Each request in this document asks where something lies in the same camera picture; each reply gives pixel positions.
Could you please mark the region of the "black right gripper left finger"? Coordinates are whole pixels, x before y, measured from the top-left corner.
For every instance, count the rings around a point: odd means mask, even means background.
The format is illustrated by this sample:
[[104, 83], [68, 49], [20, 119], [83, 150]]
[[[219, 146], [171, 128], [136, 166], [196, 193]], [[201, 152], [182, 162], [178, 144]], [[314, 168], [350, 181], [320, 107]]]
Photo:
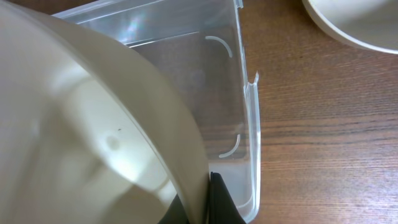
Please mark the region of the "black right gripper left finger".
[[178, 195], [172, 200], [170, 207], [158, 224], [189, 224], [184, 207]]

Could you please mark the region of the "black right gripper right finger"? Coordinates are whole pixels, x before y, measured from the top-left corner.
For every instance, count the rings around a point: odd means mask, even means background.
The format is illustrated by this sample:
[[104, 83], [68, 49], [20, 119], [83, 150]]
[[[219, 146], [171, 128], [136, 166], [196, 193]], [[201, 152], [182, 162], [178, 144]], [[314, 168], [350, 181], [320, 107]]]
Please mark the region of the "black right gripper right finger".
[[246, 224], [239, 214], [221, 174], [217, 172], [210, 173], [208, 208], [209, 224]]

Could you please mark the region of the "cream bowl front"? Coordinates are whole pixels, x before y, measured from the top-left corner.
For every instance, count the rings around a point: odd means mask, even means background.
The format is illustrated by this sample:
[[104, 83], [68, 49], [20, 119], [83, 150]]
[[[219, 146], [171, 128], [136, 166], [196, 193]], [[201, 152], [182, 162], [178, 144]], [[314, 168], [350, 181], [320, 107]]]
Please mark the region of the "cream bowl front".
[[209, 167], [168, 78], [93, 30], [1, 3], [1, 222], [205, 223]]

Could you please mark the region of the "cream bowl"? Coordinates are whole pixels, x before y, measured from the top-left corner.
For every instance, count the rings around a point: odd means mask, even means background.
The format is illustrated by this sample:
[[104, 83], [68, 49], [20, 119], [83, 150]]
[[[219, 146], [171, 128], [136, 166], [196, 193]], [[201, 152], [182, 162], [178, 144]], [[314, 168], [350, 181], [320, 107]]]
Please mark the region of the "cream bowl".
[[397, 0], [303, 0], [330, 37], [352, 47], [397, 54]]
[[1, 3], [1, 222], [205, 223], [209, 167], [168, 78], [93, 30]]

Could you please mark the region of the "cream bowl back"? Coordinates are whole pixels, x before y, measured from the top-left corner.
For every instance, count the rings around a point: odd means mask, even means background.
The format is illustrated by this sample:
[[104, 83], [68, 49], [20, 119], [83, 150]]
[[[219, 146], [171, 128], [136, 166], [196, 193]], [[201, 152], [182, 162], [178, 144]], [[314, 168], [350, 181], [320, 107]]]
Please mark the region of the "cream bowl back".
[[303, 0], [330, 37], [352, 47], [397, 54], [397, 0]]

